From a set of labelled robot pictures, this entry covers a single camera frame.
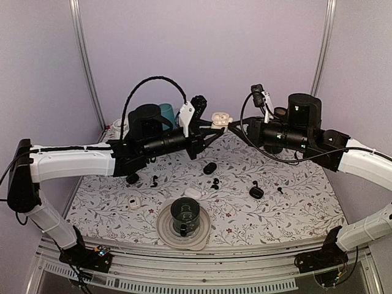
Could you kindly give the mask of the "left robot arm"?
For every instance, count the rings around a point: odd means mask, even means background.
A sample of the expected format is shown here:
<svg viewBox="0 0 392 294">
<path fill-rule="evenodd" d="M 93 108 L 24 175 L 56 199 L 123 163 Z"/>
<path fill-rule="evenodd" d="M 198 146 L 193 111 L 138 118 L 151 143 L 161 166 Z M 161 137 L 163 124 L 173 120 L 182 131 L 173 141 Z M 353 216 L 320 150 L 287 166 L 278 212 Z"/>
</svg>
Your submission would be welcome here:
<svg viewBox="0 0 392 294">
<path fill-rule="evenodd" d="M 20 140 L 4 176 L 8 177 L 6 202 L 17 214 L 24 214 L 57 243 L 62 254 L 78 266 L 91 261 L 79 230 L 65 221 L 40 194 L 40 184 L 49 179 L 73 176 L 130 176 L 152 159 L 185 150 L 190 159 L 224 134 L 224 127 L 201 119 L 203 111 L 187 102 L 179 111 L 179 126 L 161 116 L 160 107 L 145 104 L 130 112 L 123 122 L 128 132 L 117 140 L 94 145 L 43 147 L 30 139 Z"/>
</svg>

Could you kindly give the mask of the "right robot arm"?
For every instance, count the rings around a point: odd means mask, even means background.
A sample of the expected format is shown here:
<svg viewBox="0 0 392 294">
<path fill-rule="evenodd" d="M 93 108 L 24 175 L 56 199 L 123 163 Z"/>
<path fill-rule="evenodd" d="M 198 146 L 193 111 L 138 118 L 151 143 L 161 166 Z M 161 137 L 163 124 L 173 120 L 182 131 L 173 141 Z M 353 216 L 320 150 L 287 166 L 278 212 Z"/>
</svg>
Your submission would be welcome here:
<svg viewBox="0 0 392 294">
<path fill-rule="evenodd" d="M 287 108 L 270 108 L 267 92 L 253 93 L 264 117 L 240 118 L 228 128 L 264 156 L 290 149 L 333 172 L 343 172 L 391 189 L 391 157 L 349 135 L 321 128 L 322 101 L 308 94 L 288 97 Z"/>
</svg>

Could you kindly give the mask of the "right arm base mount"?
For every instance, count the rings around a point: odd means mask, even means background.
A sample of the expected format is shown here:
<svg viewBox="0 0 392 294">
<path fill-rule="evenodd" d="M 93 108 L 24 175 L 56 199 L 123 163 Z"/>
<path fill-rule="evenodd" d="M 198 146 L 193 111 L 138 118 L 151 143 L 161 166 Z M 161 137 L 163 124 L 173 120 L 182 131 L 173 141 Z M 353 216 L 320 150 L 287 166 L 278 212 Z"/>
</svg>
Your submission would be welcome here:
<svg viewBox="0 0 392 294">
<path fill-rule="evenodd" d="M 296 255 L 294 265 L 300 273 L 308 273 L 342 265 L 348 260 L 347 254 L 340 249 L 319 249 Z"/>
</svg>

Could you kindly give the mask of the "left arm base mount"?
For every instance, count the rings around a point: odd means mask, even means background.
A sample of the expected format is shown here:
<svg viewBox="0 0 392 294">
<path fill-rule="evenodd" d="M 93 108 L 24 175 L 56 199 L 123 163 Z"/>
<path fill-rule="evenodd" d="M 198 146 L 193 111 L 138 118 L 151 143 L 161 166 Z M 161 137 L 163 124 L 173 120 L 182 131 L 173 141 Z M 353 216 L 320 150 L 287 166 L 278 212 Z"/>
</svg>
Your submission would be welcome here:
<svg viewBox="0 0 392 294">
<path fill-rule="evenodd" d="M 101 273 L 109 272 L 112 259 L 110 248 L 105 246 L 88 249 L 82 245 L 76 245 L 69 249 L 62 249 L 59 256 L 60 262 Z"/>
</svg>

